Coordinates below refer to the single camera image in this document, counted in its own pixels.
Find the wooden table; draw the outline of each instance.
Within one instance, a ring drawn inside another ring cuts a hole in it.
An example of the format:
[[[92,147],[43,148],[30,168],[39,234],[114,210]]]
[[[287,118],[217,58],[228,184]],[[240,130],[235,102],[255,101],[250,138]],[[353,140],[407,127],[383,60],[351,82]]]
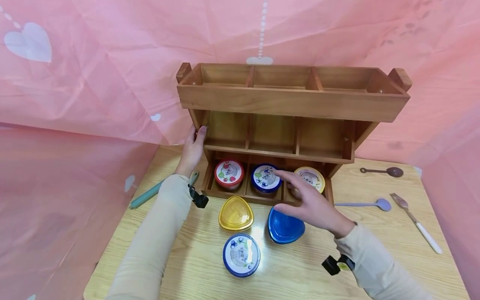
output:
[[[180,147],[160,147],[135,197],[173,172],[180,158]],[[405,175],[362,174],[359,168],[401,167]],[[204,171],[205,163],[199,170]],[[388,199],[390,212],[376,207],[339,207],[352,220],[367,225],[435,299],[468,299],[452,254],[448,249],[430,201],[415,169],[408,165],[356,159],[345,165],[332,179],[334,197],[341,202],[374,202]],[[407,214],[389,193],[396,192],[408,201],[412,213],[443,249],[436,254]],[[223,199],[210,198],[205,209],[192,205],[168,259],[162,281],[161,299],[369,299],[357,287],[351,272],[330,276],[321,266],[332,255],[339,257],[333,236],[307,225],[295,243],[277,245],[265,230],[269,206],[252,204],[255,223],[245,231],[261,249],[260,266],[250,277],[236,278],[223,265],[225,241],[234,234],[218,225]],[[154,200],[139,209],[127,209],[84,291],[85,300],[103,299],[132,238]]]

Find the long sleeve shirt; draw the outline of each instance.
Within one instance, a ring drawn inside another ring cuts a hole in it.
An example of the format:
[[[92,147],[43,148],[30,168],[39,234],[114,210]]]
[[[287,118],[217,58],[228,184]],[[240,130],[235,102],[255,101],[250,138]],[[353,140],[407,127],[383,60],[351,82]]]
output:
[[[158,300],[170,249],[191,201],[188,178],[174,174],[165,179],[117,270],[107,300]],[[355,262],[357,284],[372,299],[431,299],[365,226],[356,225],[335,243]]]

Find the blue round container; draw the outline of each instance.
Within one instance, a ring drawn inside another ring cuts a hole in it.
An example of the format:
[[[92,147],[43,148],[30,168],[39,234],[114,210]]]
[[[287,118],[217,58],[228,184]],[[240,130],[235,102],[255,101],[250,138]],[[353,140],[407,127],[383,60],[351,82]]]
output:
[[[273,173],[277,168],[271,164],[260,164],[252,172],[252,186],[259,192],[271,194],[282,185],[280,177]]]
[[[260,248],[257,242],[245,233],[231,236],[223,247],[223,263],[236,277],[252,275],[260,264]]]
[[[275,243],[293,243],[304,233],[305,223],[303,221],[278,212],[272,207],[268,215],[268,234]]]

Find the cup lid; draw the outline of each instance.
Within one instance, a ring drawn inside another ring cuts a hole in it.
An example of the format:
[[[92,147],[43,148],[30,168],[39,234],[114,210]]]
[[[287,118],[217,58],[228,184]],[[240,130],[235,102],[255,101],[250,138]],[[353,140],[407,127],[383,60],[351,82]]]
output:
[[[253,211],[241,197],[231,196],[223,203],[218,223],[227,230],[245,230],[253,224]]]
[[[260,264],[260,248],[248,234],[231,236],[223,247],[225,268],[237,277],[252,275]]]
[[[298,240],[305,233],[305,223],[287,216],[273,207],[268,215],[268,234],[278,244],[288,244]]]
[[[303,180],[311,184],[318,192],[323,192],[325,188],[325,178],[323,175],[311,167],[300,167],[295,170],[295,173],[299,174]]]
[[[215,167],[215,180],[221,186],[234,186],[243,179],[243,175],[243,166],[236,160],[222,160]]]
[[[279,176],[273,171],[276,167],[271,164],[257,165],[252,172],[252,183],[261,192],[274,192],[282,184]]]

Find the wooden organizer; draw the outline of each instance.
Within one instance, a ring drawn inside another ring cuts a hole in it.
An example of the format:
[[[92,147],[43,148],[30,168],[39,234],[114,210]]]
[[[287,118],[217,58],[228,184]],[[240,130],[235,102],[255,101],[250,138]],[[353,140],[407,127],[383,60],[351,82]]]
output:
[[[326,181],[323,194],[333,204],[333,175],[354,162],[355,149],[379,122],[395,120],[412,86],[403,69],[387,76],[378,68],[210,63],[193,70],[183,63],[177,81],[181,105],[196,129],[208,126],[202,192],[266,205],[300,202],[284,182],[272,196],[257,194],[250,172],[260,163],[319,170]],[[234,192],[214,179],[222,159],[241,162],[246,172]]]

